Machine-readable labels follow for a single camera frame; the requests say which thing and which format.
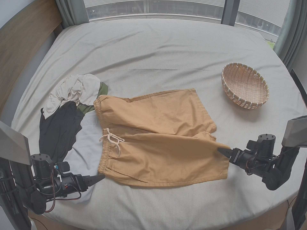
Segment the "grass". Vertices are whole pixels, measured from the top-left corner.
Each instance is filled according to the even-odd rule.
[[[270,42],[270,41],[267,41],[267,43],[269,44],[269,46],[270,46],[271,48],[274,48],[275,43]]]

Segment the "baseboard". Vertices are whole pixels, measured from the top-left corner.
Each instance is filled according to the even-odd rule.
[[[302,86],[301,81],[298,79],[297,75],[295,74],[295,72],[292,70],[290,72],[291,77],[293,78],[296,86],[298,87],[299,91],[301,92],[302,98],[305,102],[305,105],[307,106],[307,93],[304,89],[304,87]]]

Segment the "tan shorts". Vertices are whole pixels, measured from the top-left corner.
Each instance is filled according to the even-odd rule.
[[[148,187],[227,178],[228,159],[217,148],[229,147],[211,135],[216,125],[195,89],[132,99],[101,95],[94,107],[104,135],[98,172]]]

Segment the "gray-green curtain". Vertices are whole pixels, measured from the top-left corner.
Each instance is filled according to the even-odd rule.
[[[289,9],[280,36],[274,46],[275,53],[289,72],[302,46],[307,32],[307,0],[290,0]]]
[[[63,18],[63,28],[89,22],[83,0],[56,0],[56,4]]]

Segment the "light gray garment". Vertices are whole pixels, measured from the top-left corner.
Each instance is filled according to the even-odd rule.
[[[89,22],[83,0],[56,0],[56,4],[63,18],[63,28]]]
[[[96,112],[86,113],[80,125],[82,129],[76,134],[76,142],[73,144],[72,149],[68,151],[63,161],[69,163],[70,172],[73,174],[82,174],[83,176],[97,175],[102,154],[102,142],[99,141],[102,136],[102,128]],[[81,193],[80,199],[71,202],[75,204],[88,203],[94,186],[90,186],[86,192]],[[66,198],[76,197],[79,197],[79,193],[69,194]]]
[[[307,32],[307,0],[290,0],[274,51],[290,72]]]
[[[231,62],[263,75],[270,98],[262,107],[247,110],[227,97],[221,72]],[[277,155],[287,121],[307,115],[286,67],[257,32],[176,19],[86,23],[60,33],[18,105],[12,127],[28,137],[31,154],[39,152],[40,108],[50,91],[64,77],[86,73],[119,97],[195,88],[217,125],[213,135],[231,148],[244,149],[248,140],[271,133]],[[275,191],[230,164],[225,180],[175,188],[142,189],[105,178],[95,185],[88,204],[57,201],[44,215],[82,229],[220,229],[255,218],[295,195],[306,155],[301,149],[290,179]]]

